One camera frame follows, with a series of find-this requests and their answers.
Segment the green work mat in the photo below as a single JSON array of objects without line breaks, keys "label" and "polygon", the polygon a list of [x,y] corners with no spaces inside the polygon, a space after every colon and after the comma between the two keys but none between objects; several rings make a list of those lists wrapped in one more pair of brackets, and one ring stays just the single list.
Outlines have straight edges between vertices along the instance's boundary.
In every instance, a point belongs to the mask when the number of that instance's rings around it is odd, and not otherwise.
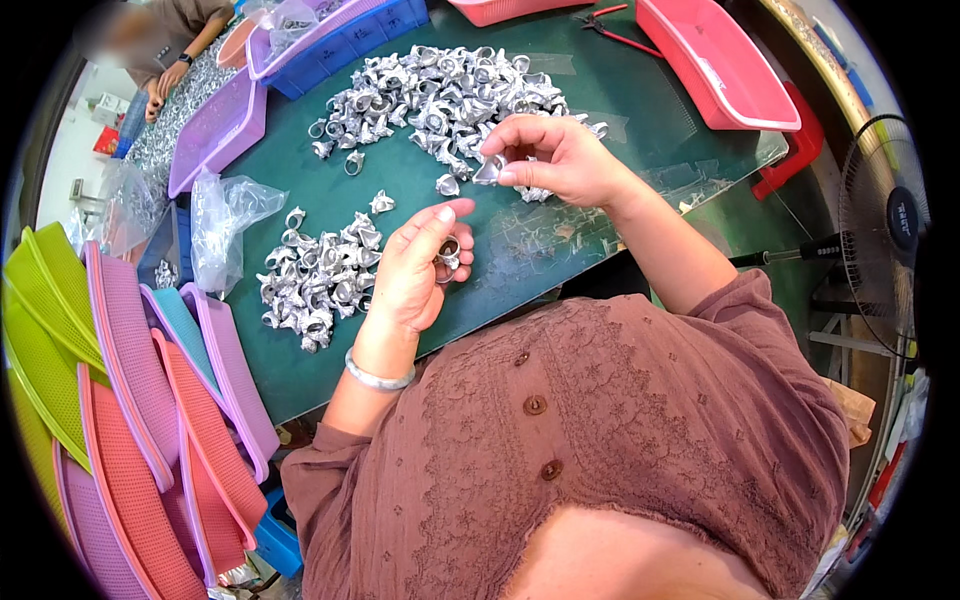
[{"label": "green work mat", "polygon": [[[584,11],[542,12],[477,29],[443,3],[431,11],[430,23],[371,56],[403,55],[414,44],[471,49],[488,45],[526,54],[531,72],[548,72],[571,109],[589,112],[591,123],[610,123],[606,146],[674,207],[702,203],[786,154],[780,133],[707,129],[666,61],[581,30],[582,23],[572,19],[575,13]],[[611,31],[650,43],[633,21],[632,9],[603,18]],[[350,87],[350,74],[361,66],[361,60],[355,61],[296,102],[271,90],[266,136],[224,172],[224,177],[247,175],[290,190],[278,214],[243,234],[245,276],[227,296],[253,379],[274,423],[329,400],[363,320],[362,315],[337,318],[330,348],[316,354],[301,350],[300,337],[292,331],[273,330],[260,321],[269,307],[260,301],[254,274],[265,272],[264,258],[280,245],[286,214],[297,205],[304,209],[300,231],[319,237],[352,223],[354,211],[369,212],[369,202],[383,189],[396,200],[396,209],[372,219],[386,238],[418,210],[444,200],[434,184],[446,166],[407,139],[412,127],[359,148],[366,158],[357,177],[344,173],[348,150],[334,150],[326,161],[311,151],[314,140],[307,128],[326,116],[327,99]],[[440,318],[421,336],[420,354],[521,306],[621,249],[616,231],[598,210],[566,206],[555,197],[544,204],[525,204],[512,188],[472,182],[461,183],[461,195],[477,203],[466,218],[476,240],[473,275],[464,284],[448,287]]]}]

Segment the worker's arm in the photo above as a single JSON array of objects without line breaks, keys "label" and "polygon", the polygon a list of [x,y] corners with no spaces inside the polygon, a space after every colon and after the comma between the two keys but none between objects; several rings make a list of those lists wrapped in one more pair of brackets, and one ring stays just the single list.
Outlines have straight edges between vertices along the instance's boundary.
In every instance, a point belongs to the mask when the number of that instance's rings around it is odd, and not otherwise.
[{"label": "worker's arm", "polygon": [[[200,30],[200,33],[193,38],[193,41],[183,50],[183,53],[190,57],[191,59],[196,59],[200,53],[206,50],[206,47],[217,38],[217,36],[224,30],[229,22],[229,18],[222,16],[220,14],[214,14],[206,21],[204,28]],[[177,84],[180,83],[180,80],[183,79],[183,76],[186,75],[187,69],[190,67],[189,64],[182,60],[178,60],[170,65],[166,71],[163,72],[163,75],[160,75],[160,79],[157,85],[161,98],[167,98],[170,95],[170,92],[173,90]]]},{"label": "worker's arm", "polygon": [[144,114],[144,118],[147,120],[147,123],[155,123],[156,118],[160,113],[160,108],[163,106],[163,97],[160,96],[160,92],[156,89],[157,78],[154,77],[150,79],[146,84],[147,94],[149,98],[147,99],[147,110]]},{"label": "worker's arm", "polygon": [[[413,369],[420,333],[437,320],[449,275],[433,259],[447,235],[460,243],[460,267],[453,280],[466,281],[473,262],[473,236],[466,223],[473,200],[458,198],[415,214],[387,240],[376,270],[376,284],[367,318],[353,342],[353,362],[364,372],[401,379]],[[385,392],[360,383],[348,371],[340,376],[323,423],[360,436],[371,436],[400,391]]]},{"label": "worker's arm", "polygon": [[541,187],[570,204],[603,208],[670,312],[688,313],[736,277],[720,251],[572,117],[513,115],[480,152],[510,161],[501,185]]}]

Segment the wire cutters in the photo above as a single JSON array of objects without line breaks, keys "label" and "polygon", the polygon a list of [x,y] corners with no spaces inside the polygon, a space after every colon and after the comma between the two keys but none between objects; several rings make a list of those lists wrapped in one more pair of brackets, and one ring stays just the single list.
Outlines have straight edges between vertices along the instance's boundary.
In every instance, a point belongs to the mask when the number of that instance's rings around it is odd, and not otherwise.
[{"label": "wire cutters", "polygon": [[606,25],[604,25],[603,23],[597,20],[597,17],[600,16],[601,14],[607,14],[608,12],[622,11],[629,6],[630,5],[628,4],[618,4],[615,7],[609,7],[607,9],[601,9],[599,11],[592,12],[587,16],[575,16],[573,18],[584,22],[583,27],[581,27],[580,29],[592,29],[596,33],[600,34],[601,36],[609,37],[610,39],[615,39],[619,42],[627,44],[628,46],[633,46],[634,48],[637,48],[637,50],[642,50],[647,54],[651,54],[657,57],[658,59],[662,59],[663,54],[661,54],[659,51],[654,50],[649,46],[644,46],[640,42],[633,41],[632,39],[629,39],[627,37],[618,36],[617,34],[612,34],[609,31],[607,31]]}]

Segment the bracelet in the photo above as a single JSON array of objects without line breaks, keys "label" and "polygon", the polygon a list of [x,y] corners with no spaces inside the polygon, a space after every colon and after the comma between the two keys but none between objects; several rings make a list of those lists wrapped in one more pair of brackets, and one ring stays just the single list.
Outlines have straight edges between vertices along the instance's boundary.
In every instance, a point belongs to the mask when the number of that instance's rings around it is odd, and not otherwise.
[{"label": "bracelet", "polygon": [[416,367],[411,367],[410,372],[400,379],[385,379],[384,377],[377,377],[374,374],[363,371],[357,367],[356,363],[353,362],[353,346],[347,350],[347,356],[345,357],[344,362],[347,363],[347,371],[349,371],[357,381],[364,384],[368,388],[374,388],[375,390],[382,390],[384,392],[395,392],[396,390],[402,390],[410,385],[410,382],[414,380],[415,376],[417,376]]}]

